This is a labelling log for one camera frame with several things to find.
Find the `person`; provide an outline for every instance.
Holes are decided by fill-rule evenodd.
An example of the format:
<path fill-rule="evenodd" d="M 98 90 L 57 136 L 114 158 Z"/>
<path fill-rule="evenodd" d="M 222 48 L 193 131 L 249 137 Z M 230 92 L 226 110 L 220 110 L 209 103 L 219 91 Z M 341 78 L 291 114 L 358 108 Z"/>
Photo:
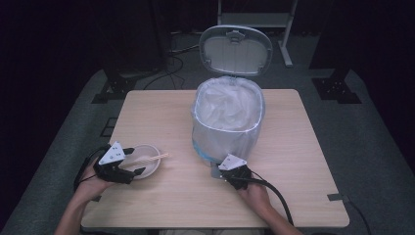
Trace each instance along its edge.
<path fill-rule="evenodd" d="M 112 182 L 105 181 L 95 176 L 95 170 L 93 168 L 94 163 L 95 161 L 85 169 L 81 177 L 81 183 L 79 183 L 72 198 L 69 200 L 67 208 L 58 223 L 55 235 L 79 234 L 80 222 L 87 204 L 100 196 L 107 188 L 114 185 Z M 244 202 L 268 224 L 274 234 L 301 234 L 299 230 L 271 206 L 268 193 L 264 186 L 249 183 L 247 189 L 239 189 L 237 192 Z M 161 234 L 175 233 L 164 230 Z"/>
<path fill-rule="evenodd" d="M 55 230 L 56 235 L 79 234 L 80 222 L 86 205 L 93 199 L 100 196 L 107 188 L 114 185 L 95 176 L 94 163 L 90 164 L 83 172 L 81 183 L 76 188 L 67 208 Z"/>

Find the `wooden table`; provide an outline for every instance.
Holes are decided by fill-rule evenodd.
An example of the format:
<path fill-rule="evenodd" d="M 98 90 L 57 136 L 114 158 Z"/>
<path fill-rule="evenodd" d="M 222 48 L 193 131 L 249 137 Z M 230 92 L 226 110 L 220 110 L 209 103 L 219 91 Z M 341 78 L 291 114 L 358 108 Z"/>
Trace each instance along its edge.
<path fill-rule="evenodd" d="M 227 182 L 210 177 L 210 168 L 192 146 L 191 105 L 195 90 L 131 91 L 122 107 L 111 144 L 123 148 L 151 144 L 171 158 L 130 185 L 109 188 L 89 203 L 85 227 L 244 228 L 266 225 Z M 345 227 L 338 189 L 295 90 L 263 90 L 265 117 L 248 166 L 284 196 L 296 227 Z M 272 205 L 285 215 L 272 191 Z"/>

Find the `white bowl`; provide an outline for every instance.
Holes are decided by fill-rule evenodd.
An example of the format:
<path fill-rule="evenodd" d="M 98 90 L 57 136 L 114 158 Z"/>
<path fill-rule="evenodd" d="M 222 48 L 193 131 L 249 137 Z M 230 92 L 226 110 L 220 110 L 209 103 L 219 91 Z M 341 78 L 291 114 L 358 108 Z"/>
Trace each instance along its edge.
<path fill-rule="evenodd" d="M 122 168 L 123 165 L 130 165 L 135 162 L 143 161 L 148 158 L 158 156 L 159 154 L 160 151 L 152 145 L 138 145 L 134 147 L 134 152 L 132 154 L 125 156 L 125 160 L 119 165 L 119 167 Z M 134 177 L 134 179 L 142 179 L 153 174 L 159 167 L 160 161 L 161 159 L 142 164 L 136 164 L 133 166 L 126 167 L 125 169 L 129 171 L 134 171 L 135 169 L 145 167 L 146 169 L 143 171 L 143 173 Z"/>

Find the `white trash bag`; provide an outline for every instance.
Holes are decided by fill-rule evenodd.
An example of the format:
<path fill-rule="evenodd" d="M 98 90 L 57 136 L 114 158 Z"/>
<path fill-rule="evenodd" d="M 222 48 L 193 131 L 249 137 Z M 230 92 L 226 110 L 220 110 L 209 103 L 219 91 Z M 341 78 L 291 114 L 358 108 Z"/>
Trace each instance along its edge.
<path fill-rule="evenodd" d="M 192 106 L 196 152 L 212 165 L 221 164 L 228 154 L 246 160 L 264 113 L 262 91 L 253 81 L 230 76 L 205 81 Z"/>

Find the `trash can lid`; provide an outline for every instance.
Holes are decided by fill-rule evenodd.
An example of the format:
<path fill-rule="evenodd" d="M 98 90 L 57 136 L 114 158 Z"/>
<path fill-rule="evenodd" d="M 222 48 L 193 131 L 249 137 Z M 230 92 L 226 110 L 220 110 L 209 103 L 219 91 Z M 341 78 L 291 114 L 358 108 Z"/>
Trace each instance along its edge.
<path fill-rule="evenodd" d="M 272 43 L 259 30 L 238 25 L 208 28 L 199 41 L 201 60 L 209 71 L 255 76 L 268 69 Z"/>

